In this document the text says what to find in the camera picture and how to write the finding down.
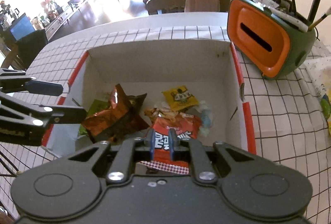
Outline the dark red foil chip bag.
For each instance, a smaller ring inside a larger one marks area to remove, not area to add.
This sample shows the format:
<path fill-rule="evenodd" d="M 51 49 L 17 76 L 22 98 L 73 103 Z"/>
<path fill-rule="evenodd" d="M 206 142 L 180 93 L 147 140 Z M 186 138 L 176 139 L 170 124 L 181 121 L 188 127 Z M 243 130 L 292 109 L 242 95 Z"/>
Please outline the dark red foil chip bag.
<path fill-rule="evenodd" d="M 146 97 L 147 94 L 126 95 L 120 84 L 115 85 L 107 102 L 93 102 L 81 130 L 93 142 L 116 143 L 126 135 L 148 129 L 149 124 L 140 116 Z"/>

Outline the orange green tissue box organizer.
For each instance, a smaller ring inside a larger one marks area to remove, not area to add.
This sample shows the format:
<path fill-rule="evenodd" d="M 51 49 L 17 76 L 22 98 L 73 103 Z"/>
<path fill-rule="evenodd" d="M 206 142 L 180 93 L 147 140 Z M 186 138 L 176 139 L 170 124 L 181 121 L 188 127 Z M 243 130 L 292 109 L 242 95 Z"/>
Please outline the orange green tissue box organizer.
<path fill-rule="evenodd" d="M 252 0 L 231 0 L 227 34 L 230 41 L 267 79 L 279 79 L 303 64 L 316 41 Z"/>

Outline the blue screen monitor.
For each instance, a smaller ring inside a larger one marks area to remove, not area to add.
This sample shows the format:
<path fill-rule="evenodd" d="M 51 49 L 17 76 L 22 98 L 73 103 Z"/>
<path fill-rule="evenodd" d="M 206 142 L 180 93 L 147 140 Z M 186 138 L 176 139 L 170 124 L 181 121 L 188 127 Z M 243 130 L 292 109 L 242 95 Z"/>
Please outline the blue screen monitor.
<path fill-rule="evenodd" d="M 15 39 L 15 41 L 29 35 L 34 32 L 35 29 L 30 22 L 30 19 L 25 13 L 23 13 L 17 20 L 15 20 L 10 26 L 10 33 Z"/>

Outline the red white cardboard box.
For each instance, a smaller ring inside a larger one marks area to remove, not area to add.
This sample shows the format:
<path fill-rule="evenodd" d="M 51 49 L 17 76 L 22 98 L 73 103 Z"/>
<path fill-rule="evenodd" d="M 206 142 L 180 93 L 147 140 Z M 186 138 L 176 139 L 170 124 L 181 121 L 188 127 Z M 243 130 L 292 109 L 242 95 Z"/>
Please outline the red white cardboard box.
<path fill-rule="evenodd" d="M 223 141 L 252 154 L 256 151 L 242 71 L 229 42 L 154 40 L 89 49 L 70 72 L 68 93 L 59 104 L 89 109 L 94 100 L 107 100 L 117 84 L 128 95 L 145 94 L 144 109 L 164 102 L 164 91 L 186 86 L 211 111 L 211 130 L 200 136 L 203 144 Z"/>

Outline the wooden chair with black cloth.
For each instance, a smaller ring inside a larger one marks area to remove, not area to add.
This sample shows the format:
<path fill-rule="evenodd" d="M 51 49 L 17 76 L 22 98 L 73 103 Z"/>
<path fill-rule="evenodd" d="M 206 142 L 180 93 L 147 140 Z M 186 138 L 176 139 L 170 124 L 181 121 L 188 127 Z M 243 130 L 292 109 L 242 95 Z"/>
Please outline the wooden chair with black cloth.
<path fill-rule="evenodd" d="M 7 54 L 1 67 L 9 68 L 16 57 L 18 57 L 22 62 L 23 70 L 28 69 L 36 56 L 48 43 L 44 29 L 33 31 L 18 41 L 14 41 L 13 37 L 7 35 L 5 37 L 5 45 L 10 49 L 10 52 Z"/>

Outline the yellow small snack packet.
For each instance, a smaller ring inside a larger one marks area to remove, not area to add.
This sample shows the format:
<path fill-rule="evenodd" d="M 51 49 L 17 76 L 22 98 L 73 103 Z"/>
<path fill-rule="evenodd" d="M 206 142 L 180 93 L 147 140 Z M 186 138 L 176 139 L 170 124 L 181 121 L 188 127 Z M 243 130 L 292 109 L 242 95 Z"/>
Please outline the yellow small snack packet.
<path fill-rule="evenodd" d="M 190 93 L 185 85 L 163 91 L 165 101 L 170 109 L 175 112 L 188 109 L 192 106 L 197 106 L 199 101 L 195 96 Z"/>

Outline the wooden chair far right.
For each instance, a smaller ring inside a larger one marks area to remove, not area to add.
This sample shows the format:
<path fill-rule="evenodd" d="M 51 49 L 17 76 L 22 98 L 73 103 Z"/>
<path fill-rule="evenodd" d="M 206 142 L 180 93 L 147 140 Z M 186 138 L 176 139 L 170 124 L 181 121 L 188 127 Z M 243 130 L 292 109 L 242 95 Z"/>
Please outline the wooden chair far right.
<path fill-rule="evenodd" d="M 148 0 L 149 15 L 176 12 L 228 12 L 231 0 Z"/>

